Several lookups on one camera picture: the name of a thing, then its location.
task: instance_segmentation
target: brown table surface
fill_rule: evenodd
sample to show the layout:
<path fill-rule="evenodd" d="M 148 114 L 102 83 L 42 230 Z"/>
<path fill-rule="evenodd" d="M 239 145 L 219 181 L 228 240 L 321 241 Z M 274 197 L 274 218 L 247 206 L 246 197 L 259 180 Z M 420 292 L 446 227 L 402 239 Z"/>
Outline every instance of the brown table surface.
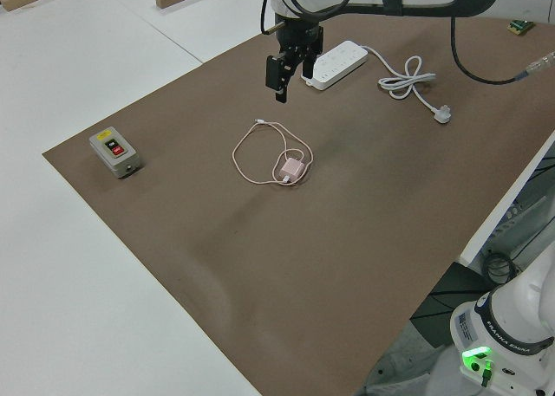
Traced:
<path fill-rule="evenodd" d="M 506 25 L 460 21 L 469 69 L 506 78 L 552 50 L 555 30 L 517 37 Z M 450 105 L 452 122 L 379 90 L 389 74 L 373 56 L 325 92 L 294 78 L 281 105 L 264 87 L 277 42 L 257 36 L 44 154 L 264 396 L 354 392 L 554 128 L 552 72 L 471 81 L 454 66 L 446 19 L 324 26 L 326 49 L 350 39 L 398 69 L 422 55 L 422 71 L 438 74 L 423 93 Z M 312 146 L 303 184 L 239 177 L 231 151 L 256 118 Z M 108 126 L 144 159 L 131 178 L 88 147 Z M 280 149 L 256 132 L 239 160 L 266 179 Z"/>

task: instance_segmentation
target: green light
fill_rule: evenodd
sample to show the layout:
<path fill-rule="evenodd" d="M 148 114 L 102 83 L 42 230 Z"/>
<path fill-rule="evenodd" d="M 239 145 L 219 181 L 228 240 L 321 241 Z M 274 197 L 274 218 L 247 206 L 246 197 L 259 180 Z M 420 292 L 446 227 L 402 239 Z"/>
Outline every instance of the green light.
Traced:
<path fill-rule="evenodd" d="M 492 352 L 492 349 L 490 347 L 478 347 L 478 348 L 473 348 L 472 350 L 464 351 L 462 353 L 462 357 L 466 359 L 468 357 L 474 357 L 475 355 L 478 355 L 478 354 L 490 354 L 491 352 Z"/>

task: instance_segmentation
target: power strip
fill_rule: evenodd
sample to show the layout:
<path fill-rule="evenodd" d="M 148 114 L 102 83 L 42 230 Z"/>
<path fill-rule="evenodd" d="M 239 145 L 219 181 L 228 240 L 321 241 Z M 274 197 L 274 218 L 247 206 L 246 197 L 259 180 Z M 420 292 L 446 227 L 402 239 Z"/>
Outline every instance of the power strip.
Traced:
<path fill-rule="evenodd" d="M 314 63 L 312 78 L 302 77 L 306 84 L 325 90 L 368 60 L 368 51 L 352 41 L 340 43 L 321 55 Z"/>

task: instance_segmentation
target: transparent connector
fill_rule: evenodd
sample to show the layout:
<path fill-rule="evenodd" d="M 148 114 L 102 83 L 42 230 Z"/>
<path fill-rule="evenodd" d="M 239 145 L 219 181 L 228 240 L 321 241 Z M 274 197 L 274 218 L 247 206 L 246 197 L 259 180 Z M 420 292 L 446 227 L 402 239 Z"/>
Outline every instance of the transparent connector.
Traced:
<path fill-rule="evenodd" d="M 555 52 L 550 52 L 546 56 L 540 58 L 539 60 L 533 62 L 528 67 L 526 67 L 526 72 L 528 74 L 535 74 L 549 67 L 555 66 Z"/>

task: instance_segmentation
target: red button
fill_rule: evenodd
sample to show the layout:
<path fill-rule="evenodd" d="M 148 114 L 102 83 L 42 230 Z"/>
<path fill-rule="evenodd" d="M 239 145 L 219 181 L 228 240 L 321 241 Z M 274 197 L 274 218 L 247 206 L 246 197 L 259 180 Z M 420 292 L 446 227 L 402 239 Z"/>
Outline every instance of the red button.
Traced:
<path fill-rule="evenodd" d="M 114 149 L 112 149 L 112 152 L 115 156 L 121 155 L 123 153 L 123 148 L 118 145 Z"/>

